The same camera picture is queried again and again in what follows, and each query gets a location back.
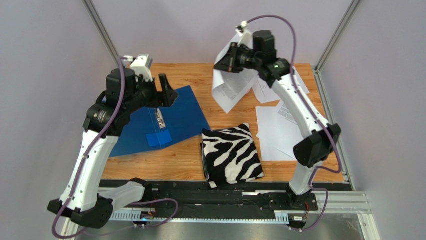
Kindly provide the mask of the blue file folder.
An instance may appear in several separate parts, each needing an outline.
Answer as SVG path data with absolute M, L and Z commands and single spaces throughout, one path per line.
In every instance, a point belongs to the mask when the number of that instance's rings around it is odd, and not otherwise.
M 123 129 L 111 158 L 162 150 L 196 137 L 210 125 L 191 86 L 176 90 L 178 98 L 172 107 L 160 107 L 165 128 L 160 128 L 153 108 L 142 108 L 133 113 Z

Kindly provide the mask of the printed paper sheet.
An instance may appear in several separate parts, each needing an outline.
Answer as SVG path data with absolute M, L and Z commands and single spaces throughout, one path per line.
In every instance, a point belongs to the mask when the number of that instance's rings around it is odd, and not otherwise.
M 309 94 L 310 91 L 308 90 L 307 86 L 305 85 L 302 77 L 300 76 L 299 72 L 297 71 L 296 67 L 294 67 L 294 73 L 295 77 L 298 80 L 300 84 L 300 88 L 304 91 L 305 94 Z M 254 85 L 252 87 L 253 92 L 255 94 L 256 99 L 261 104 L 266 104 L 270 102 L 280 101 L 281 98 L 271 89 L 269 88 L 268 84 L 262 80 L 259 76 L 257 76 L 256 81 L 254 82 Z
M 258 79 L 258 72 L 244 69 L 240 73 L 213 70 L 212 97 L 228 114 L 252 89 Z

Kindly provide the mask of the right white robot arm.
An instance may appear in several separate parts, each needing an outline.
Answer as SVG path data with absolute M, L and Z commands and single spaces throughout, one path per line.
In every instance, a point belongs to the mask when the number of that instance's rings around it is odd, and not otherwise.
M 337 123 L 330 124 L 302 91 L 293 65 L 277 56 L 271 31 L 237 30 L 234 39 L 216 57 L 214 87 L 223 86 L 225 79 L 236 79 L 244 70 L 257 72 L 289 109 L 300 130 L 303 139 L 293 147 L 297 166 L 286 188 L 287 204 L 299 207 L 312 192 L 316 171 L 334 152 L 342 130 Z

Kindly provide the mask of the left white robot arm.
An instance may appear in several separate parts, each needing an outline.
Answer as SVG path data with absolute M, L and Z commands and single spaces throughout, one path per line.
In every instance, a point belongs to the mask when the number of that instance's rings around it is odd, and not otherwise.
M 103 193 L 99 193 L 99 186 L 110 154 L 131 115 L 142 108 L 169 108 L 178 98 L 165 74 L 159 75 L 159 81 L 161 91 L 154 81 L 144 81 L 132 69 L 111 71 L 106 90 L 86 113 L 80 156 L 68 187 L 60 198 L 49 202 L 49 212 L 81 227 L 101 229 L 113 213 L 124 207 L 152 204 L 153 186 L 145 180 L 133 178 Z

